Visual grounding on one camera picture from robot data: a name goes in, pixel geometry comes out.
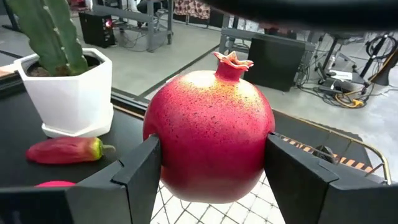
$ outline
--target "cactus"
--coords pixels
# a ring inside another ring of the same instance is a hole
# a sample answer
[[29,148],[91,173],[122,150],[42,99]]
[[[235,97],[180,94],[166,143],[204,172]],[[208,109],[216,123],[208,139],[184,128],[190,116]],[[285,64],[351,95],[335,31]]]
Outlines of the cactus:
[[88,70],[66,0],[7,0],[39,63],[51,76]]

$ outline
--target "black box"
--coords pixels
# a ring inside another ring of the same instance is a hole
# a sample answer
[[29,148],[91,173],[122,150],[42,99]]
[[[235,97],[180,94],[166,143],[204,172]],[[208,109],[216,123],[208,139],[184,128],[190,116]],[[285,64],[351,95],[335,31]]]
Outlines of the black box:
[[111,15],[101,12],[79,12],[79,18],[86,44],[103,48],[115,44]]

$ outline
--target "gray floor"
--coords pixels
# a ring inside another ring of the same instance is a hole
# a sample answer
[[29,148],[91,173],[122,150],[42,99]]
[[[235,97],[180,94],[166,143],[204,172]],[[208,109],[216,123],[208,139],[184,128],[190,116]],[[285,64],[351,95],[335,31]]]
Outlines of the gray floor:
[[[173,44],[167,45],[165,37],[160,36],[156,39],[159,48],[155,53],[145,51],[147,43],[145,36],[138,38],[141,36],[140,33],[129,30],[126,31],[125,36],[115,31],[119,42],[125,42],[124,47],[115,46],[103,49],[85,44],[78,18],[73,18],[73,21],[82,45],[94,47],[112,60],[113,87],[135,95],[140,95],[220,42],[218,31],[174,22]],[[0,16],[0,24],[7,23],[9,23],[7,17]],[[0,28],[0,50],[21,56],[33,53],[26,36],[3,28]],[[0,65],[7,65],[12,61],[13,58],[0,55]]]
[[[5,24],[7,22],[6,18],[0,17],[0,23]],[[134,40],[137,37],[137,33],[129,33],[129,36]],[[173,44],[161,46],[155,53],[132,52],[132,49],[122,47],[111,47],[100,49],[100,51],[113,61],[113,87],[139,95],[214,47],[219,40],[220,33],[216,30],[186,26],[185,24],[174,22]],[[133,49],[138,51],[145,49],[145,44],[145,38],[140,38]],[[328,49],[330,44],[330,38],[325,38],[320,47],[319,55],[322,55],[323,50]],[[32,53],[25,36],[3,28],[0,28],[0,49],[19,55]],[[343,52],[346,55],[358,57],[359,59],[355,59],[355,61],[359,68],[364,66],[366,61],[360,59],[367,58],[364,44],[353,44],[343,47]],[[239,54],[239,56],[241,59],[247,57],[244,54]],[[0,65],[9,64],[12,61],[13,58],[0,55]],[[350,67],[351,64],[347,64],[342,60],[336,63],[336,68],[349,70]],[[208,55],[181,74],[194,70],[215,69],[216,59],[214,56]],[[316,77],[316,73],[311,74],[311,78]],[[398,86],[397,67],[392,70],[390,81],[391,85]],[[396,120],[398,115],[398,92],[390,91],[385,95],[372,97],[365,108],[348,110],[327,105],[321,99],[295,88],[288,93],[261,86],[259,88],[268,98],[272,107],[277,110],[359,134],[364,139],[364,142],[380,149],[388,158],[392,177],[394,180],[398,180],[398,151],[396,149],[398,145],[398,132],[396,131],[398,126],[398,120]],[[382,93],[390,88],[392,87],[383,88],[377,86],[374,93]],[[155,93],[156,91],[147,95],[146,98],[151,99]],[[369,156],[373,163],[379,163],[373,154]]]

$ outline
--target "orange striped bar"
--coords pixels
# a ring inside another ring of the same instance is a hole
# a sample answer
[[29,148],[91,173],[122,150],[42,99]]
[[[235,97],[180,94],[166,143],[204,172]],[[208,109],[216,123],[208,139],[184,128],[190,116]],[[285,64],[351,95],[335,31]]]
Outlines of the orange striped bar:
[[[283,136],[281,134],[276,134],[276,136],[280,137],[285,142],[287,142],[287,143],[289,143],[289,144],[291,144],[291,145],[293,145],[293,146],[295,146],[295,147],[297,147],[299,149],[304,150],[305,152],[309,152],[309,153],[312,154],[313,151],[316,151],[316,149],[314,147],[312,147],[312,146],[308,146],[308,145],[302,144],[301,142],[298,142],[296,140],[293,140],[293,139],[288,138],[286,136]],[[364,171],[366,173],[370,172],[373,169],[371,166],[366,166],[362,162],[357,162],[357,161],[355,161],[353,159],[349,159],[349,158],[346,158],[346,157],[340,157],[337,154],[334,154],[333,156],[336,158],[337,161],[340,162],[340,164],[344,164],[344,165],[352,167],[354,169],[362,170],[362,171]]]

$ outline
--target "red light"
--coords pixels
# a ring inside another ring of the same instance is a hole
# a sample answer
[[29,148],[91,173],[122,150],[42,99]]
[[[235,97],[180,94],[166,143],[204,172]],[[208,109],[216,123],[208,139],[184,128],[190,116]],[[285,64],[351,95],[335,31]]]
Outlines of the red light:
[[112,27],[112,20],[108,19],[108,20],[105,22],[105,27],[106,27],[106,28],[111,28],[111,27]]

